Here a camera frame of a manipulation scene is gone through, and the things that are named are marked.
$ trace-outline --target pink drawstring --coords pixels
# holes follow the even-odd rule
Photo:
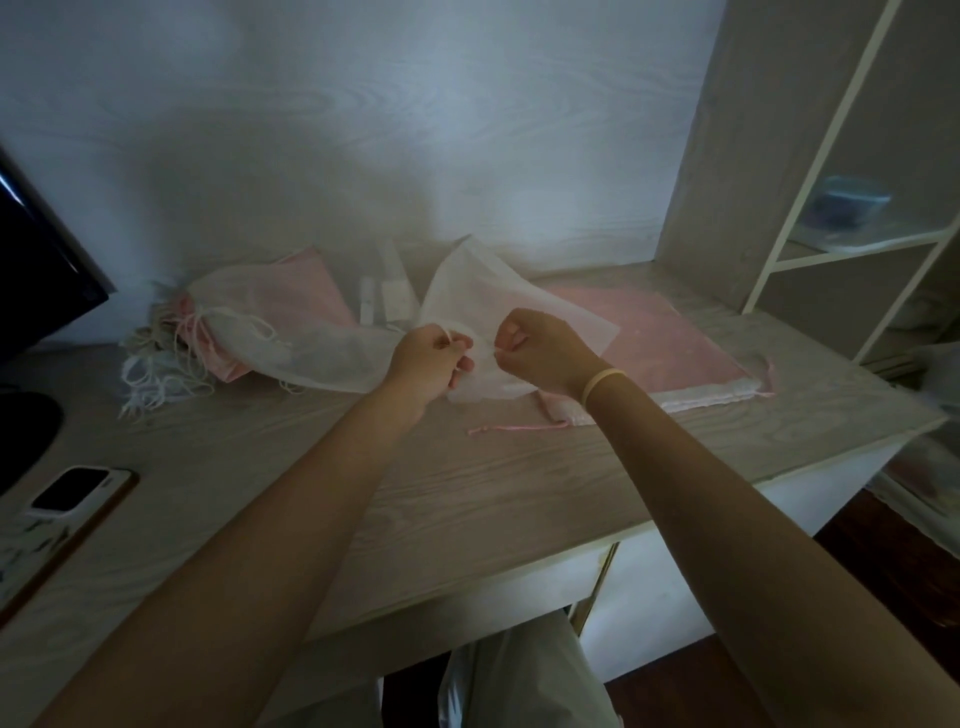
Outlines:
[[[564,427],[570,427],[570,423],[564,421],[552,425],[483,425],[482,427],[474,427],[473,429],[467,430],[467,435],[473,436],[480,432],[490,432],[495,429],[504,432],[517,432],[518,430],[563,429]]]

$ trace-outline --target wooden desk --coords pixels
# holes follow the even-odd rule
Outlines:
[[[757,485],[939,422],[772,317],[736,315],[691,293],[654,263],[549,282],[560,280],[660,291],[734,356],[772,359],[780,390],[775,398],[677,415]],[[0,498],[0,518],[69,465],[129,468],[142,478],[0,632],[6,725],[28,723],[146,594],[355,399],[328,392],[292,396],[249,376],[214,397],[120,422],[119,361],[117,349],[92,348],[21,357],[2,373],[6,381],[53,395],[66,421],[40,463]],[[309,639],[334,640],[348,627],[376,625],[417,604],[441,609],[446,595],[490,594],[498,583],[536,580],[544,569],[592,559],[598,549],[638,532],[649,514],[595,427],[465,434],[477,425],[541,417],[531,398],[433,405],[374,496]]]

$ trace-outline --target blue container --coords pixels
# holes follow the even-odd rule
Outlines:
[[[827,177],[810,193],[800,221],[825,231],[858,231],[890,202],[893,195],[879,182],[858,177]]]

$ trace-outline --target rubber band bracelet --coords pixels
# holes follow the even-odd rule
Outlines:
[[[598,372],[593,375],[593,378],[587,382],[587,386],[584,387],[584,393],[580,396],[580,406],[584,409],[587,409],[587,397],[590,396],[590,392],[593,391],[593,387],[599,384],[601,381],[606,379],[610,375],[623,375],[626,376],[627,373],[622,369],[605,369],[603,372]]]

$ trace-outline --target pants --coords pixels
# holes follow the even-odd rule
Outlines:
[[[463,728],[620,728],[563,612],[491,635],[457,650],[455,658],[458,653],[468,666]],[[376,686],[344,692],[269,724],[322,726],[382,728]]]

